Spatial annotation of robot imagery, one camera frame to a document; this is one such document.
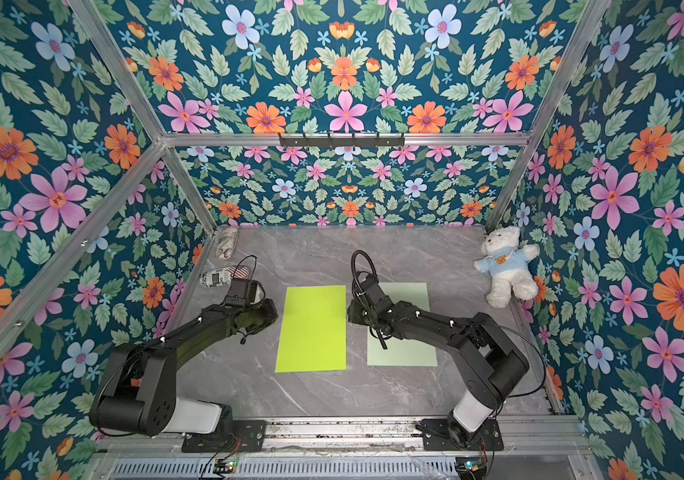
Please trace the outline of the bright lime green paper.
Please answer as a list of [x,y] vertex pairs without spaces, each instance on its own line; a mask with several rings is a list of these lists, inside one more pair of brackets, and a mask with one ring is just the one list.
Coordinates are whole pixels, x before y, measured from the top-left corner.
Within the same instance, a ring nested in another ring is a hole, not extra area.
[[277,373],[347,369],[346,287],[287,289]]

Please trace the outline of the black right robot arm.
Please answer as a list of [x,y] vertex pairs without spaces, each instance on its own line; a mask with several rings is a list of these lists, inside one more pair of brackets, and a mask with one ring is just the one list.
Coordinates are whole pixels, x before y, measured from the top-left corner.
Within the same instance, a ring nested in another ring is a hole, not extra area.
[[410,302],[384,298],[375,305],[357,298],[347,310],[350,323],[374,332],[385,347],[389,338],[413,340],[446,352],[454,361],[465,392],[449,414],[456,432],[471,434],[503,406],[528,373],[526,356],[502,326],[486,313],[450,317]]

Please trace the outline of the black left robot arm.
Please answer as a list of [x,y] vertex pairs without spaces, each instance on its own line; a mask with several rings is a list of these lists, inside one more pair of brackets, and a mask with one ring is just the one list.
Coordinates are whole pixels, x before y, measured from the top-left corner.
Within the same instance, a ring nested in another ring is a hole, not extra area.
[[270,299],[251,306],[215,304],[163,337],[116,347],[92,403],[91,424],[106,435],[214,433],[226,407],[179,396],[179,370],[213,344],[239,333],[255,335],[277,318]]

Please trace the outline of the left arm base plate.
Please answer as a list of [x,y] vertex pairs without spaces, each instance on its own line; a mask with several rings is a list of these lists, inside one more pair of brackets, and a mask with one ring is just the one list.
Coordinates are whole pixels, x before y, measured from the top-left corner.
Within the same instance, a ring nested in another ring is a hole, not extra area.
[[182,451],[184,453],[234,452],[253,453],[262,450],[266,438],[267,422],[264,420],[227,420],[213,433],[187,434]]

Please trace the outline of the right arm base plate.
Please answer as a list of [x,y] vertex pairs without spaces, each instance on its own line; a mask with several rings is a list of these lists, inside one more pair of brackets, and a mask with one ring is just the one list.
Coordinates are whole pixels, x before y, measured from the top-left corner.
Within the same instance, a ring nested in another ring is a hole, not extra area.
[[453,417],[422,419],[415,424],[421,433],[426,451],[486,451],[504,449],[504,442],[496,419],[489,418],[476,431],[462,427]]

